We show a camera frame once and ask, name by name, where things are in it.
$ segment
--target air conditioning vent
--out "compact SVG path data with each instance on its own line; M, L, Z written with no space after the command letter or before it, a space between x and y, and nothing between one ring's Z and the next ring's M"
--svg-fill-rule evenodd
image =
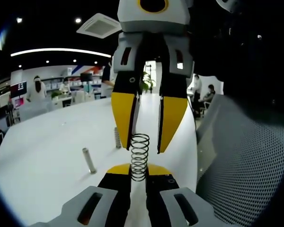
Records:
M77 30L77 33L104 39L120 30L121 26L118 21L107 17L101 13L97 13L88 21L86 21Z

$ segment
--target coil spring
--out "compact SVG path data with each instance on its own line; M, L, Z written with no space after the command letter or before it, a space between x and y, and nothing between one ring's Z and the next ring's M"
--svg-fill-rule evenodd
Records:
M114 129L114 132L115 132L115 147L120 149L121 148L121 141L120 141L118 129L116 127Z
M134 181L143 181L146 177L150 137L137 133L131 139L131 172Z

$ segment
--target led strip light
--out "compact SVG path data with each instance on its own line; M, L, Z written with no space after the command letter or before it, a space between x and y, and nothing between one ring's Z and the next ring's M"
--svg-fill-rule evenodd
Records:
M34 50L27 50L27 51L20 51L17 53L12 53L10 56L14 57L17 55L25 54L25 53L34 53L34 52L42 52L42 51L68 51L68 52L79 52L79 53L88 53L93 55L99 55L103 57L110 58L111 55L105 53L99 53L94 51L85 51L85 50L78 50L78 49L69 49L69 48L42 48L42 49L34 49Z

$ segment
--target yellow plastic part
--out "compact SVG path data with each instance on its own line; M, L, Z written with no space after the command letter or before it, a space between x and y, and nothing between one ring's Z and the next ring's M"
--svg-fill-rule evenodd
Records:
M160 153L164 153L187 109L187 98L163 97L163 123Z
M149 11L146 11L145 9L143 9L142 6L141 6L141 0L138 0L138 6L140 7L140 9L142 11L144 11L146 13L158 14L158 13L164 12L165 10L167 10L169 8L169 0L164 0L164 1L165 1L165 7L162 10L158 11L158 12L149 12Z
M112 93L112 108L122 147L127 148L134 94Z
M130 168L129 163L119 165L119 166L114 166L113 168L109 169L107 171L108 174L123 174L123 175L128 175L129 174L129 168Z
M169 175L171 174L171 172L168 169L161 167L161 166L148 164L147 167L148 167L149 175Z

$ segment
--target computer screen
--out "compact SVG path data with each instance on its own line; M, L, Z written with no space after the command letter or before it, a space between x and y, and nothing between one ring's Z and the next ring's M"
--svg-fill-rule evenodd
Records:
M87 82L93 80L93 74L92 73L81 73L80 74L80 80L81 82Z
M27 93L27 82L23 81L10 86L10 97L18 97Z
M23 98L18 98L15 100L15 108L21 106L24 104L24 99Z

